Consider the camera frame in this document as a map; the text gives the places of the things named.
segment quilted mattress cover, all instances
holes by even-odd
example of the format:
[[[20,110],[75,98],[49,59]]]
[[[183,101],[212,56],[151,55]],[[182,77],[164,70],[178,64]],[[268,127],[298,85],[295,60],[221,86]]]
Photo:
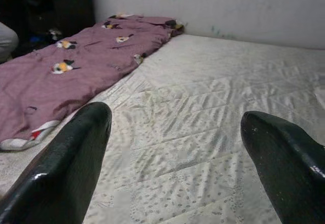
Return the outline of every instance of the quilted mattress cover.
[[[245,111],[301,126],[325,145],[325,51],[181,35],[93,101],[112,134],[84,223],[280,224],[243,146]],[[44,141],[0,154],[0,197]]]

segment white wall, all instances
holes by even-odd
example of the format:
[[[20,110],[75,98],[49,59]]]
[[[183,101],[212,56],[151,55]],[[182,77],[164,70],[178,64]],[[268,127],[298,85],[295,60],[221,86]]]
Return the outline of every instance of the white wall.
[[[325,0],[95,0],[95,9],[98,21],[168,16],[188,34],[325,49]]]

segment pink blanket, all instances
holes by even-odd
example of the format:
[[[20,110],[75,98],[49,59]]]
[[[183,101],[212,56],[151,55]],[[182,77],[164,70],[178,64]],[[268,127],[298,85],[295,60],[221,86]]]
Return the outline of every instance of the pink blanket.
[[[181,28],[115,17],[0,65],[0,149],[32,147],[66,116],[139,66]]]

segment cartoon bird print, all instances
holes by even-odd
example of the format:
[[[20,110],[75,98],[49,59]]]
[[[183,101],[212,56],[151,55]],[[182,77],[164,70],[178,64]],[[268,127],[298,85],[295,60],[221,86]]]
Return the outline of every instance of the cartoon bird print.
[[[75,41],[67,41],[67,40],[61,40],[56,43],[57,48],[64,48],[64,49],[76,49],[77,42]]]
[[[142,53],[141,55],[136,54],[133,57],[136,63],[140,65],[143,62],[144,58],[147,57],[147,54],[146,53]]]
[[[116,42],[117,43],[125,42],[125,41],[129,40],[129,38],[132,36],[133,36],[133,34],[130,34],[128,37],[119,36],[116,38]]]
[[[111,24],[111,21],[105,22],[102,27],[107,29],[122,29],[119,24]]]
[[[80,68],[73,68],[72,64],[74,63],[74,60],[64,60],[61,63],[56,63],[53,67],[52,67],[52,73],[53,74],[62,74],[65,73],[67,71],[71,71],[71,70],[75,70],[75,69],[80,69]]]

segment mauve blanket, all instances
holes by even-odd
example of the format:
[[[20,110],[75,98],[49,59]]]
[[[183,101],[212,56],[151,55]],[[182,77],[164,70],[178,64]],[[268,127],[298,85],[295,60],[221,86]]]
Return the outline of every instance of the mauve blanket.
[[[109,18],[0,65],[0,149],[32,147],[181,32],[171,18]]]

